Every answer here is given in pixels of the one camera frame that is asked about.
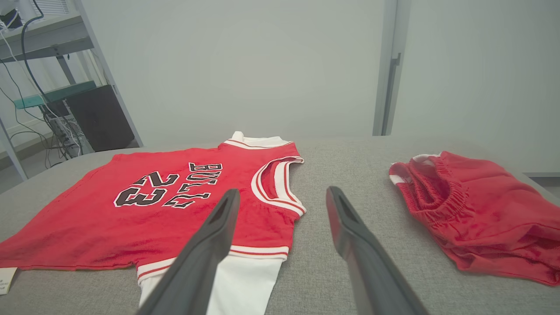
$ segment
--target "red shorts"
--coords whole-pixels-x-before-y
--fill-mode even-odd
[[[560,285],[560,207],[501,166],[444,151],[389,177],[460,270]]]

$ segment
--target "bulls jersey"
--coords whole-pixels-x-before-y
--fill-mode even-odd
[[[231,188],[241,201],[230,256],[281,262],[306,211],[288,185],[288,166],[302,162],[293,142],[241,132],[214,149],[115,155],[0,243],[0,267],[135,265],[141,284],[166,271]]]

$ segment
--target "white tag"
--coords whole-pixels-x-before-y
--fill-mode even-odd
[[[0,295],[8,294],[10,283],[16,270],[16,267],[0,268]]]

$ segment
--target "red stripe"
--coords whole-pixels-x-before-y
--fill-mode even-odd
[[[270,255],[286,255],[288,256],[288,254],[286,252],[278,252],[278,253],[250,253],[250,252],[242,252],[242,251],[236,251],[234,249],[230,249],[230,252],[236,252],[236,253],[240,253],[240,254],[247,254],[247,255],[256,255],[256,256],[270,256]]]
[[[261,170],[260,173],[259,173],[259,175],[257,176],[257,181],[258,181],[258,182],[260,182],[260,175],[263,173],[263,171],[264,171],[265,169],[266,169],[266,168],[264,168],[263,170]],[[273,199],[270,199],[266,194],[263,194],[263,192],[260,190],[259,183],[256,184],[256,188],[257,188],[257,190],[259,191],[259,193],[261,194],[261,196],[263,196],[266,200],[268,200],[268,201],[274,201],[274,202],[280,202],[280,203],[285,203],[285,204],[287,204],[287,205],[294,206],[294,207],[300,209],[302,213],[305,213],[305,210],[303,210],[299,205],[294,205],[293,203],[288,202],[288,201],[284,201],[284,200],[273,200]]]
[[[286,194],[288,195],[288,197],[293,201],[293,202],[297,202],[293,197],[292,194],[290,194],[290,189],[288,188],[288,165],[289,163],[286,163],[286,165],[284,166],[284,187],[286,189]]]
[[[232,139],[228,139],[228,141],[237,142],[237,143],[239,143],[239,144],[242,144],[242,145],[245,145],[245,146],[248,146],[248,147],[261,147],[261,148],[263,148],[263,149],[271,149],[271,148],[274,148],[274,147],[281,147],[281,146],[289,145],[290,143],[292,143],[292,142],[288,142],[288,143],[283,144],[283,145],[281,145],[281,146],[272,146],[272,147],[268,147],[268,146],[250,146],[250,145],[248,145],[248,144],[246,144],[246,143],[244,143],[244,142],[237,141],[237,140],[232,140]]]
[[[161,268],[158,268],[158,269],[154,269],[154,270],[150,270],[150,271],[143,272],[143,273],[141,273],[141,274],[138,276],[138,278],[140,279],[142,276],[145,276],[145,275],[147,275],[147,274],[151,274],[152,272],[156,272],[156,271],[160,271],[160,270],[163,270],[163,269],[167,269],[167,268],[169,268],[169,266],[165,266],[165,267],[161,267]]]

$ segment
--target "gray couch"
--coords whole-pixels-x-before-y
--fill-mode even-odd
[[[296,145],[305,163],[292,166],[291,187],[308,212],[296,224],[293,250],[280,270],[267,314],[356,314],[347,266],[330,235],[325,208],[325,190],[330,185],[344,190],[432,315],[560,314],[560,288],[458,271],[426,229],[410,216],[388,178],[393,162],[447,150],[500,163],[560,205],[506,161],[469,143],[444,138],[331,138],[301,140]],[[0,195],[0,241],[18,232],[48,202],[114,154],[184,148],[99,152],[31,178]],[[134,268],[18,271],[10,293],[0,296],[0,314],[134,314],[139,296]]]

